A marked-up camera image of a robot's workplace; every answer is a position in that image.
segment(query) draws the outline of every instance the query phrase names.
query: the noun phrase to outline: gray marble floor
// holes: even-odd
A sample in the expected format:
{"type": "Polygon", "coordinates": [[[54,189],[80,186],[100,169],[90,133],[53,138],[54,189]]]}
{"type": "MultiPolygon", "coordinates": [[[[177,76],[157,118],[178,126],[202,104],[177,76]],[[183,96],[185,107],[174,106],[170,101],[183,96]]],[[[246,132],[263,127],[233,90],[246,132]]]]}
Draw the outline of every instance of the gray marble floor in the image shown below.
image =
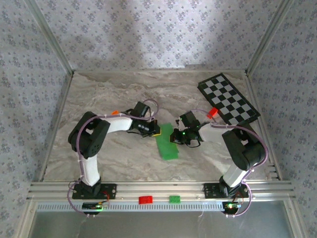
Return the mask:
{"type": "MultiPolygon", "coordinates": [[[[211,106],[197,89],[197,83],[216,75],[214,72],[118,72],[75,74],[45,174],[45,181],[69,181],[80,175],[78,158],[67,143],[71,130],[86,111],[110,114],[133,108],[138,101],[155,99],[161,106],[159,123],[175,124],[178,116],[190,109],[210,110],[211,106]]],[[[240,74],[226,74],[246,98],[245,81],[240,74]]],[[[207,117],[198,113],[202,122],[207,117]]],[[[178,146],[179,159],[164,161],[155,138],[141,138],[126,132],[106,136],[98,156],[103,181],[142,180],[218,180],[233,163],[225,145],[203,142],[199,148],[178,146]]],[[[250,176],[264,179],[266,166],[250,176]]]]}

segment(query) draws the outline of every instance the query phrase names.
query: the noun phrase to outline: checkerboard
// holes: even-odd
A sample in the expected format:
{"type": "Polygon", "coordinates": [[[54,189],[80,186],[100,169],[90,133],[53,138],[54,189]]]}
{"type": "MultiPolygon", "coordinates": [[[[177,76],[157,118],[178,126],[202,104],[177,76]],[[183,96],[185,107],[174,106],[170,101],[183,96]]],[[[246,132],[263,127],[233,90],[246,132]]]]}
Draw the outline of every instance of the checkerboard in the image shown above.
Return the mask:
{"type": "Polygon", "coordinates": [[[208,102],[219,110],[219,115],[229,125],[243,121],[251,123],[260,116],[222,73],[200,82],[198,89],[208,102]]]}

